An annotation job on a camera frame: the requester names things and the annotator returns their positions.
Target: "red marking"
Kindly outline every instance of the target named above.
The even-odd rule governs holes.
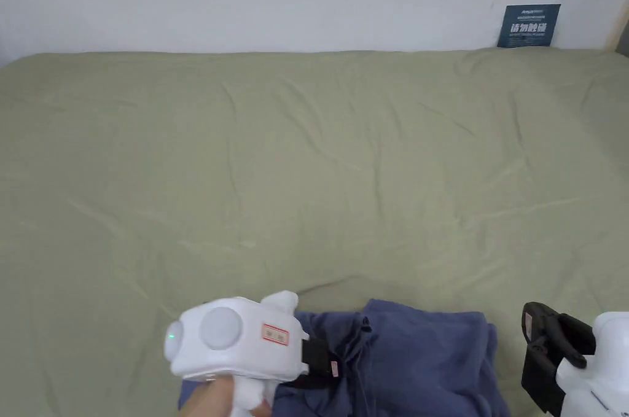
[[[269,324],[262,324],[262,339],[288,346],[290,334],[287,330],[278,329]]]

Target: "green bed sheet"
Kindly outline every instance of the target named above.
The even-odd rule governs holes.
[[[281,289],[496,323],[629,310],[629,59],[46,54],[0,70],[0,414],[161,417],[167,323]]]

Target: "black clamp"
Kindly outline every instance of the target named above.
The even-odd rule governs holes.
[[[557,385],[557,368],[564,358],[577,368],[587,366],[583,355],[594,355],[596,350],[592,328],[545,304],[527,303],[522,332],[528,344],[522,387],[543,412],[559,417],[566,393]]]

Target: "blue towel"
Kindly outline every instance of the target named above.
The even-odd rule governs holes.
[[[481,313],[427,313],[371,300],[361,313],[296,313],[342,358],[335,389],[280,386],[273,417],[508,417],[496,385],[496,328]],[[184,382],[179,407],[196,386]]]

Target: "blue sign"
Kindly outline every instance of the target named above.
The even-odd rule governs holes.
[[[548,47],[561,4],[507,6],[498,47]]]

